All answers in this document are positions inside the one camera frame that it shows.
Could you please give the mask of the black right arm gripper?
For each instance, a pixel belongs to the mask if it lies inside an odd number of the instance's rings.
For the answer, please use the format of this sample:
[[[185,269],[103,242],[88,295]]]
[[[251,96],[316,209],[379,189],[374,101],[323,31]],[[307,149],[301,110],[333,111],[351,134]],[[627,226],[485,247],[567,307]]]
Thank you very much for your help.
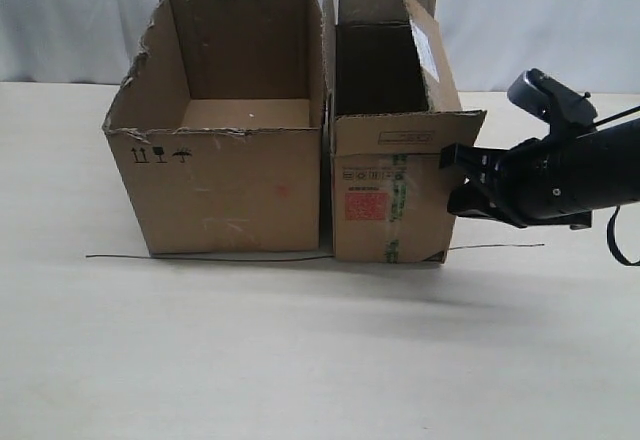
[[[459,167],[469,180],[479,183],[485,183],[492,170],[492,192],[467,182],[450,193],[447,212],[517,228],[590,228],[593,207],[585,189],[593,159],[592,139],[591,134],[532,138],[508,150],[461,143],[443,148],[440,169]]]

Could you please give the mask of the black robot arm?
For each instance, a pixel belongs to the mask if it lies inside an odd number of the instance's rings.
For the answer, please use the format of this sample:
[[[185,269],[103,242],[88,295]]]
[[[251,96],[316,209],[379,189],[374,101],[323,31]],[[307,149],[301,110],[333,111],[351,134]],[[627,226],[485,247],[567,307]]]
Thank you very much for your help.
[[[510,149],[451,144],[439,167],[466,182],[447,212],[516,228],[589,228],[595,210],[639,201],[639,121],[573,137],[530,138]]]

